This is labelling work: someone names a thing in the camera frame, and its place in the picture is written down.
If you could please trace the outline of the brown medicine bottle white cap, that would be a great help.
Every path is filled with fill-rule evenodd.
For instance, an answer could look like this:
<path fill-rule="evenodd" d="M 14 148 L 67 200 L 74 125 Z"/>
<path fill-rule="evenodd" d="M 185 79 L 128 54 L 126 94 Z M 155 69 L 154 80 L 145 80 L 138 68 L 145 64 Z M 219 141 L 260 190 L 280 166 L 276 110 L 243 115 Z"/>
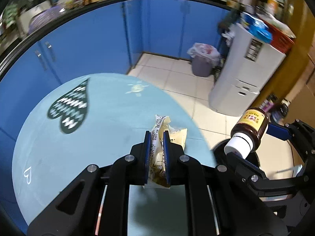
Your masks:
<path fill-rule="evenodd" d="M 260 108 L 249 108 L 240 117 L 231 130 L 231 138 L 224 147 L 225 155 L 234 153 L 246 159 L 249 153 L 255 152 L 268 129 L 269 118 Z"/>

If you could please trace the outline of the yellow snack wrapper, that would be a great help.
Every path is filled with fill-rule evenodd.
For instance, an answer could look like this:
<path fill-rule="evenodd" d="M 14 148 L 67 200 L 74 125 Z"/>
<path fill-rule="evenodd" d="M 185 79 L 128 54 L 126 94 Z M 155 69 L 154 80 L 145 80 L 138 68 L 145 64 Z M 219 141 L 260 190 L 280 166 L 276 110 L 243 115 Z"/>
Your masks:
<path fill-rule="evenodd" d="M 166 178 L 166 151 L 164 150 L 164 133 L 169 134 L 170 142 L 185 149 L 186 128 L 170 126 L 169 116 L 155 115 L 155 125 L 151 130 L 151 148 L 149 151 L 148 181 L 144 188 L 170 188 Z"/>

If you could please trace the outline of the blue kitchen cabinets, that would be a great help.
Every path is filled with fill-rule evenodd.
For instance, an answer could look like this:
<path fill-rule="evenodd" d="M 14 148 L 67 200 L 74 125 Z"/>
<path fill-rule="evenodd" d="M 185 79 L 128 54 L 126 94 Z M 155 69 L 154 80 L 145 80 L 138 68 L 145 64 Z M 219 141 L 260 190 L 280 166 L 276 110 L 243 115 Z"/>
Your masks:
<path fill-rule="evenodd" d="M 12 158 L 31 110 L 61 84 L 91 73 L 125 74 L 143 53 L 187 59 L 194 43 L 217 45 L 222 2 L 117 0 L 68 12 L 33 32 L 1 67 L 1 204 L 27 223 L 13 194 Z"/>

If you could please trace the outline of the dark blue jar on floor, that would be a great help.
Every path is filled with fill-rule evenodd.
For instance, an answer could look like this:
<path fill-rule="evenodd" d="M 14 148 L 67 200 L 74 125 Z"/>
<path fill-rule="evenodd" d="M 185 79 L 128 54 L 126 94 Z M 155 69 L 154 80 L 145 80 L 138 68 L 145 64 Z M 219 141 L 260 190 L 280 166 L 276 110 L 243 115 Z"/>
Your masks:
<path fill-rule="evenodd" d="M 280 104 L 277 104 L 271 111 L 271 121 L 279 124 L 288 114 L 290 102 L 283 99 Z"/>

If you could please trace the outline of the light blue round table mat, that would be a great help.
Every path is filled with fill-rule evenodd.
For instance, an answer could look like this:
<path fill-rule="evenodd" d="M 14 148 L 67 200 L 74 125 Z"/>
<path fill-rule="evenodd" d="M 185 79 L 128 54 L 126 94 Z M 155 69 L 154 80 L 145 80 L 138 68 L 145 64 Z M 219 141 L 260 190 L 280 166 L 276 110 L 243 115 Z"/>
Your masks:
<path fill-rule="evenodd" d="M 90 164 L 104 167 L 144 140 L 156 116 L 187 129 L 185 153 L 216 161 L 186 111 L 165 91 L 135 77 L 92 74 L 64 83 L 30 112 L 12 160 L 13 188 L 27 224 Z"/>

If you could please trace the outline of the white storage cabinet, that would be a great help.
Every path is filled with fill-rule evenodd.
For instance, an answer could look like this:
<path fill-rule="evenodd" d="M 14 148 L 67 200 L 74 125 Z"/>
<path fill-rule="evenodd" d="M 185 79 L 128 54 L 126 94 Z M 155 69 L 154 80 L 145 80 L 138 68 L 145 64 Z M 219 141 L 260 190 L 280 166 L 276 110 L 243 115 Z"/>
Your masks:
<path fill-rule="evenodd" d="M 224 67 L 208 96 L 210 109 L 227 116 L 241 116 L 285 56 L 237 23 Z"/>

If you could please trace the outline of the red plastic basket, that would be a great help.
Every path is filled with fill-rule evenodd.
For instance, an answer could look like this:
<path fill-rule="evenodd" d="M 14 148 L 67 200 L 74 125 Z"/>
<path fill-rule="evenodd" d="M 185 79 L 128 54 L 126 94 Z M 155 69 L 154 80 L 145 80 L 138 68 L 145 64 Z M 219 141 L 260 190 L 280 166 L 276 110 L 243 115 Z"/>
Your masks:
<path fill-rule="evenodd" d="M 294 45 L 294 41 L 267 21 L 264 20 L 264 23 L 268 26 L 269 32 L 272 34 L 270 45 L 281 53 L 287 54 Z"/>

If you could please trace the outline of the grey bin with plastic bag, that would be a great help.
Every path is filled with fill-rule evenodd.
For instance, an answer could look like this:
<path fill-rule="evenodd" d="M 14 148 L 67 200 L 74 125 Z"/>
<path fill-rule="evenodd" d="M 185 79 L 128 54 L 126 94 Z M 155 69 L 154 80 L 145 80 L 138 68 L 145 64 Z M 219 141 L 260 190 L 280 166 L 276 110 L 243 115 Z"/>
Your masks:
<path fill-rule="evenodd" d="M 191 57 L 192 73 L 198 77 L 210 76 L 221 59 L 221 54 L 215 47 L 204 43 L 194 43 L 187 54 Z"/>

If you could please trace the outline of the blue snack package on cabinet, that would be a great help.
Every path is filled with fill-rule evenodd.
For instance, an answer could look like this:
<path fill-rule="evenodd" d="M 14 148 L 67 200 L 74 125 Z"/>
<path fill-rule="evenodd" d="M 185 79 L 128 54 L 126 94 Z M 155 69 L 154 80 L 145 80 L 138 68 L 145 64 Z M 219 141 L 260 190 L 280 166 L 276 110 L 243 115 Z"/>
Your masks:
<path fill-rule="evenodd" d="M 269 32 L 268 26 L 256 16 L 253 16 L 247 12 L 242 12 L 241 24 L 257 39 L 268 44 L 272 42 L 273 36 Z"/>

